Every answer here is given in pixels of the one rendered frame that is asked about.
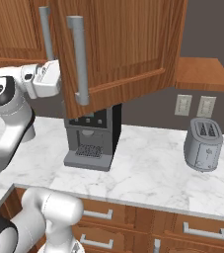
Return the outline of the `wooden drawer front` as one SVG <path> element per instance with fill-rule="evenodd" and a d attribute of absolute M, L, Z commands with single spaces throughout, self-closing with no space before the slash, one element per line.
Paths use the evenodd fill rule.
<path fill-rule="evenodd" d="M 86 253 L 148 253 L 150 248 L 149 236 L 146 233 L 87 224 L 74 225 L 72 230 L 77 239 L 85 234 L 88 241 L 106 245 L 113 241 L 111 249 L 83 243 Z"/>
<path fill-rule="evenodd" d="M 191 216 L 185 214 L 176 214 L 173 221 L 172 231 L 175 234 L 194 239 L 196 241 L 206 241 L 209 243 L 223 244 L 224 240 L 206 238 L 202 236 L 190 235 L 183 233 L 183 223 L 187 222 L 190 228 L 200 229 L 210 232 L 218 232 L 221 228 L 224 228 L 223 220 L 216 220 L 212 218 L 205 218 L 199 216 Z"/>
<path fill-rule="evenodd" d="M 97 211 L 107 213 L 108 210 L 113 210 L 113 215 L 111 220 L 83 215 L 82 221 L 105 224 L 115 227 L 128 227 L 125 218 L 125 206 L 88 199 L 83 199 L 83 204 L 84 204 L 84 211 Z"/>

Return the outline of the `wooden cabinet door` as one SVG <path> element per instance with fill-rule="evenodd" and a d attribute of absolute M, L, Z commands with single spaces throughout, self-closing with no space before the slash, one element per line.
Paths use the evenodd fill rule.
<path fill-rule="evenodd" d="M 46 60 L 38 8 L 48 5 L 49 0 L 0 0 L 0 66 Z"/>
<path fill-rule="evenodd" d="M 187 0 L 50 0 L 68 119 L 176 83 Z M 83 18 L 90 103 L 77 103 L 79 68 L 69 16 Z"/>

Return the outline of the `grey and black coffee machine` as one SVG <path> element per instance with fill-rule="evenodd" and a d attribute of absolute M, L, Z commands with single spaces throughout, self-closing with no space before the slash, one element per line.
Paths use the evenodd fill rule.
<path fill-rule="evenodd" d="M 122 104 L 77 119 L 64 119 L 68 153 L 64 165 L 108 172 L 121 133 Z"/>

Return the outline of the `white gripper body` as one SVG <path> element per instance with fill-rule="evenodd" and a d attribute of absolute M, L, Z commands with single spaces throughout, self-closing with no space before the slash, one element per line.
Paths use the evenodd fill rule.
<path fill-rule="evenodd" d="M 38 97 L 52 97 L 60 91 L 60 66 L 58 60 L 48 61 L 37 68 L 33 85 Z"/>

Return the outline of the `white wall outlet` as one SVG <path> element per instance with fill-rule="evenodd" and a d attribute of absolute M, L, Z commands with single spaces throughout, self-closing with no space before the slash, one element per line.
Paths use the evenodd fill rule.
<path fill-rule="evenodd" d="M 187 117 L 189 115 L 191 100 L 192 95 L 179 94 L 176 102 L 175 115 Z"/>
<path fill-rule="evenodd" d="M 209 96 L 201 96 L 197 116 L 202 118 L 210 118 L 212 116 L 216 98 Z"/>

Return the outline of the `grey toaster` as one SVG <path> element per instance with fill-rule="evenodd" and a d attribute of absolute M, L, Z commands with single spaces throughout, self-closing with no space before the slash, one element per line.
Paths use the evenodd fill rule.
<path fill-rule="evenodd" d="M 222 144 L 222 131 L 216 121 L 206 118 L 192 119 L 184 144 L 186 164 L 199 172 L 214 171 L 218 166 Z"/>

